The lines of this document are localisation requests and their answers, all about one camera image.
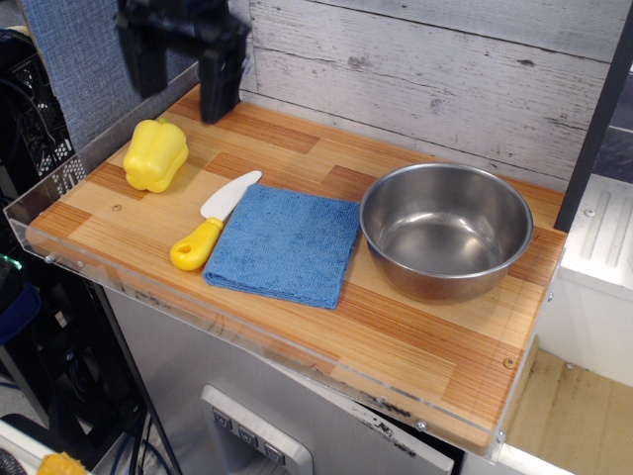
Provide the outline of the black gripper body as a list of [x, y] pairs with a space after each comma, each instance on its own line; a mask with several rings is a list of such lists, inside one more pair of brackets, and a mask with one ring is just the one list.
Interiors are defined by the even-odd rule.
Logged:
[[250, 32], [227, 1], [119, 1], [117, 28], [139, 45], [228, 48]]

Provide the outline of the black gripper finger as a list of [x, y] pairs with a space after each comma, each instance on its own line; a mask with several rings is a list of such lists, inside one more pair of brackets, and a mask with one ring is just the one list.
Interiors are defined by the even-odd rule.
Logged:
[[239, 102], [248, 29], [223, 33], [206, 47], [199, 59], [201, 113], [207, 124], [215, 124]]
[[117, 30], [134, 89], [142, 98], [167, 87], [166, 45], [153, 29], [118, 19]]

